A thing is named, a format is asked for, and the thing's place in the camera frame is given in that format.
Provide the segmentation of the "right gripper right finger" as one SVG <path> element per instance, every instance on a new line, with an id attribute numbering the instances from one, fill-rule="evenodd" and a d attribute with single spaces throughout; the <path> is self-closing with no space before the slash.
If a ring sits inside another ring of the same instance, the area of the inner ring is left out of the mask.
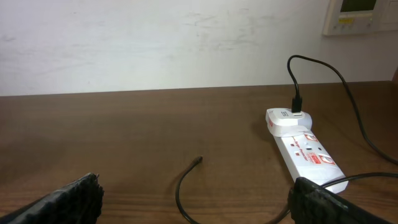
<path id="1" fill-rule="evenodd" d="M 304 177 L 290 190 L 288 208 L 295 224 L 390 224 Z"/>

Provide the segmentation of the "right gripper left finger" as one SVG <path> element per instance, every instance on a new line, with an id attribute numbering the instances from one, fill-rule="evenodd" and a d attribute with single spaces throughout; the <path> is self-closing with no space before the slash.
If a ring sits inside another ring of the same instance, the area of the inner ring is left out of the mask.
<path id="1" fill-rule="evenodd" d="M 1 217 L 2 224 L 95 224 L 104 190 L 98 175 L 83 177 Z"/>

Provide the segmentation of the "white power strip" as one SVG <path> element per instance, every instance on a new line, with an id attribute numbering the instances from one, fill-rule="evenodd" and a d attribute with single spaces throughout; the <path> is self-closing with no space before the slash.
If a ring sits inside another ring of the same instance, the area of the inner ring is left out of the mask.
<path id="1" fill-rule="evenodd" d="M 311 131 L 274 139 L 293 180 L 305 177 L 322 185 L 345 176 Z"/>

